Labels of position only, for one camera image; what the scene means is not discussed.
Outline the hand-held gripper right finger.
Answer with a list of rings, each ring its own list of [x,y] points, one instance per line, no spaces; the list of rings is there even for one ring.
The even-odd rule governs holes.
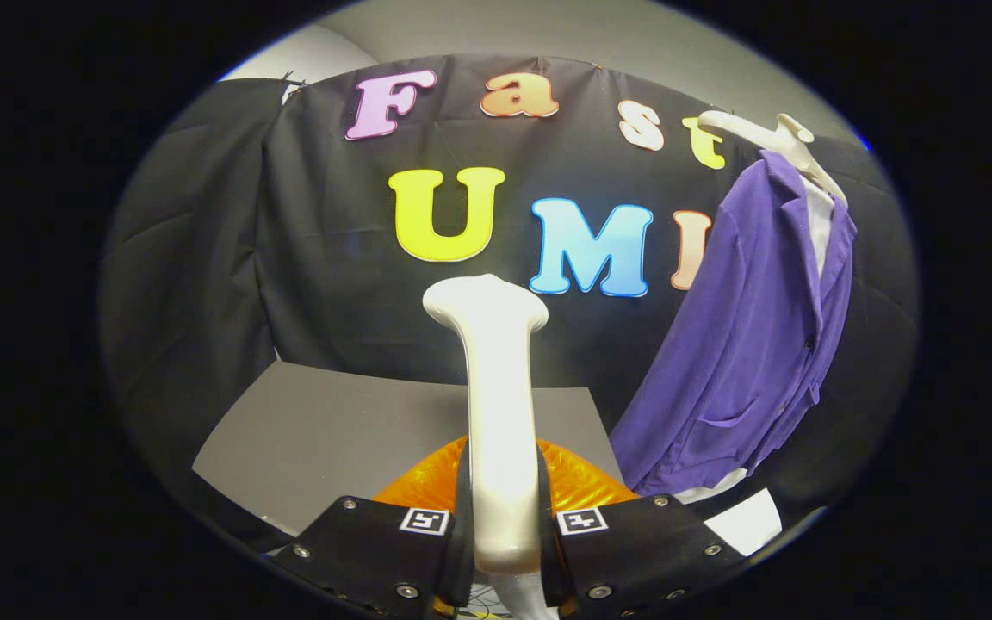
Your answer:
[[[551,441],[538,455],[541,596],[560,619],[661,619],[747,565],[674,497],[638,497]]]

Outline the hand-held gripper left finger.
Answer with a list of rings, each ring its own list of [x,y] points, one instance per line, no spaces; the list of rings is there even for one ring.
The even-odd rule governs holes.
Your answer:
[[[460,438],[373,499],[335,499],[272,565],[364,617],[452,619],[474,584],[468,455]]]

